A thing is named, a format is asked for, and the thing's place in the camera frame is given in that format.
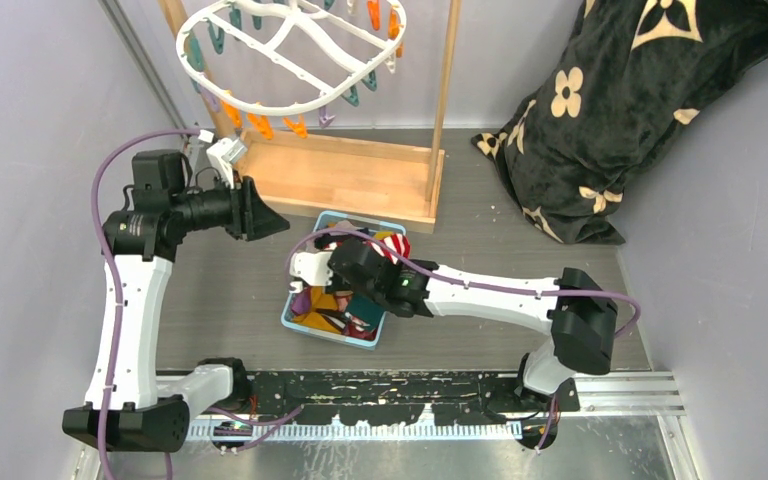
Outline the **mustard yellow sock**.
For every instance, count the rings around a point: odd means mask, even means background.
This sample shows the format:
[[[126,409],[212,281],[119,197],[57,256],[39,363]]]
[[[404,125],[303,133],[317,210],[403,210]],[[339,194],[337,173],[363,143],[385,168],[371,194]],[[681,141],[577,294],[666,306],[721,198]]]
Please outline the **mustard yellow sock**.
[[[332,294],[322,287],[308,287],[290,303],[292,321],[315,330],[344,334],[348,323],[345,313],[351,299],[351,294]]]

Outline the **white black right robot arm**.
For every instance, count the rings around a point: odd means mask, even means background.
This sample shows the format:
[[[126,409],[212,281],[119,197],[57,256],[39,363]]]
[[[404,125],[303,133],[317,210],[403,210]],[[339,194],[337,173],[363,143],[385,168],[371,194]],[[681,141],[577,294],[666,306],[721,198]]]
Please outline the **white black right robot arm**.
[[[469,316],[546,335],[526,354],[515,384],[518,403],[537,411],[576,374],[605,375],[612,366],[618,308],[585,272],[517,279],[459,271],[431,261],[388,258],[375,244],[350,239],[331,254],[334,277],[401,318]]]

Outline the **white plastic sock hanger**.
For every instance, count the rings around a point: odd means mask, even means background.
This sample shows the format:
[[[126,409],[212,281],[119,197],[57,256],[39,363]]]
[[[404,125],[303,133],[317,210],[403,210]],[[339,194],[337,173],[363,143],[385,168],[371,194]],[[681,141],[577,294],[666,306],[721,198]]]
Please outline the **white plastic sock hanger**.
[[[206,93],[242,113],[291,117],[360,103],[394,73],[408,26],[400,1],[215,1],[177,28],[175,54]]]

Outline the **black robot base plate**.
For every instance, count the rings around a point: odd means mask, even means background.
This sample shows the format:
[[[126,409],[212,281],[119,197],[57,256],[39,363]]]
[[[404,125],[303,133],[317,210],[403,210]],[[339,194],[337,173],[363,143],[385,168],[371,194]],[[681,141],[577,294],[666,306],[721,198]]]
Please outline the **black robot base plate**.
[[[257,438],[302,441],[515,440],[555,442],[565,413],[580,409],[573,380],[549,396],[529,393],[505,371],[258,371],[245,403],[191,424],[188,446],[222,453]]]

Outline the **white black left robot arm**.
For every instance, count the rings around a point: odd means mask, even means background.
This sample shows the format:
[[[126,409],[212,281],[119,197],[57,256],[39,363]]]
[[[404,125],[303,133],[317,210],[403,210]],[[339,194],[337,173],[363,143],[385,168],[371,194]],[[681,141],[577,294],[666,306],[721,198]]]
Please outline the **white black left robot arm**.
[[[290,223],[260,198],[249,176],[191,190],[189,162],[180,151],[139,152],[131,165],[133,204],[102,225],[102,243],[112,257],[105,266],[96,371],[83,405],[64,412],[62,429],[98,449],[173,453],[204,411],[217,404],[237,413],[252,397],[243,361],[234,357],[202,360],[178,381],[158,379],[161,307],[179,245],[188,234],[212,228],[254,241],[286,231]]]

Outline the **red white striped santa sock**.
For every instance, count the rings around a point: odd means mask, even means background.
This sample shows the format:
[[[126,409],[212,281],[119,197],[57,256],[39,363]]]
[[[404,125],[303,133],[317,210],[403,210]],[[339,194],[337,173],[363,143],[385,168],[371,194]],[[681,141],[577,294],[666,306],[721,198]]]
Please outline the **red white striped santa sock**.
[[[365,244],[372,248],[376,254],[389,260],[394,265],[400,263],[400,259],[396,254],[404,257],[410,255],[411,245],[403,233],[382,231],[376,233],[373,238],[374,241],[367,240]]]

